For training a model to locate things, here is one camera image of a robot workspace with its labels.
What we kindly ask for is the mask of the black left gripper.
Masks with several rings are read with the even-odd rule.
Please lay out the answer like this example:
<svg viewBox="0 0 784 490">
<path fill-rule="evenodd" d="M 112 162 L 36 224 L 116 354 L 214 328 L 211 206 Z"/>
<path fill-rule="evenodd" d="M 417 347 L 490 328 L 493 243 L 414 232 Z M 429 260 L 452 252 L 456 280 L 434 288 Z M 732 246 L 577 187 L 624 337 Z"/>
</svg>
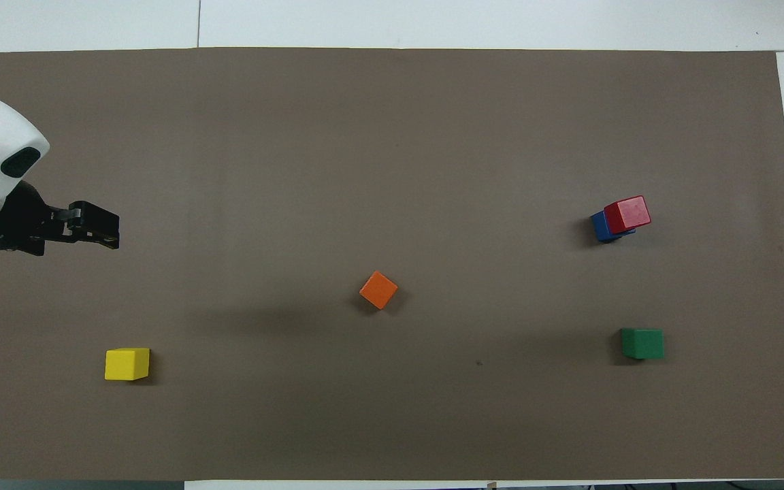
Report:
<svg viewBox="0 0 784 490">
<path fill-rule="evenodd" d="M 120 217 L 87 201 L 69 205 L 68 229 L 34 186 L 22 181 L 7 195 L 0 210 L 0 251 L 23 251 L 40 257 L 46 242 L 92 242 L 109 249 L 120 248 Z"/>
</svg>

